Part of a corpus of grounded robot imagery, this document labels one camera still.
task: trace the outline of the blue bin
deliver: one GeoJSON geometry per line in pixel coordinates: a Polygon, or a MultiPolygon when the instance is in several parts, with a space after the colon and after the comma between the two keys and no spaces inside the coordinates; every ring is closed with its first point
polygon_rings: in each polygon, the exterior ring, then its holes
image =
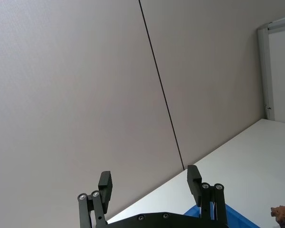
{"type": "MultiPolygon", "coordinates": [[[[226,211],[227,211],[227,221],[228,226],[230,228],[260,228],[253,222],[251,222],[249,219],[242,216],[237,211],[233,210],[231,207],[226,205],[226,211]]],[[[193,216],[193,217],[199,217],[200,216],[200,208],[197,206],[194,206],[190,210],[188,210],[185,215],[193,216]]]]}

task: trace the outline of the screw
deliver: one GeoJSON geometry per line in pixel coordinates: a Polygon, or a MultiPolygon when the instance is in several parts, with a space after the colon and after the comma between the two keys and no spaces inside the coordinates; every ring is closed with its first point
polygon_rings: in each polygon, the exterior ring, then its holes
{"type": "Polygon", "coordinates": [[[164,214],[162,215],[162,217],[163,217],[164,219],[167,219],[167,218],[169,218],[169,215],[168,215],[167,213],[164,213],[164,214]]]}
{"type": "Polygon", "coordinates": [[[139,216],[138,216],[138,220],[139,220],[139,221],[144,220],[144,215],[139,215],[139,216]]]}
{"type": "Polygon", "coordinates": [[[98,195],[99,195],[99,192],[98,192],[98,191],[96,191],[96,192],[93,193],[93,196],[94,196],[94,197],[96,197],[96,196],[98,196],[98,195]]]}
{"type": "Polygon", "coordinates": [[[221,186],[220,184],[216,185],[215,186],[218,190],[222,190],[223,189],[223,186],[221,186]]]}
{"type": "Polygon", "coordinates": [[[86,198],[86,195],[85,194],[82,194],[81,196],[79,196],[79,199],[80,200],[83,200],[83,199],[85,199],[86,198]]]}

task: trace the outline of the gray wall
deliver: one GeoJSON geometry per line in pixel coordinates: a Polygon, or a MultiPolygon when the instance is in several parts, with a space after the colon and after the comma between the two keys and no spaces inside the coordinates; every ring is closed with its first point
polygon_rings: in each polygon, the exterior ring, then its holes
{"type": "Polygon", "coordinates": [[[285,0],[142,0],[185,165],[264,116],[256,29],[285,0]]]}
{"type": "MultiPolygon", "coordinates": [[[[188,164],[263,116],[254,30],[285,1],[142,6],[188,164]]],[[[104,170],[108,217],[182,170],[138,2],[0,2],[0,228],[79,227],[104,170]]]]}

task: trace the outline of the white tabletop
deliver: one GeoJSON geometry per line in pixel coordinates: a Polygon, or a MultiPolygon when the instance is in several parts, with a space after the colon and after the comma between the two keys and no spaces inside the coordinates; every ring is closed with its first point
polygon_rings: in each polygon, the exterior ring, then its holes
{"type": "MultiPolygon", "coordinates": [[[[260,120],[195,165],[204,182],[225,186],[229,206],[260,227],[277,227],[270,207],[285,205],[285,123],[260,120]]],[[[184,214],[194,205],[183,171],[108,222],[140,213],[184,214]]]]}

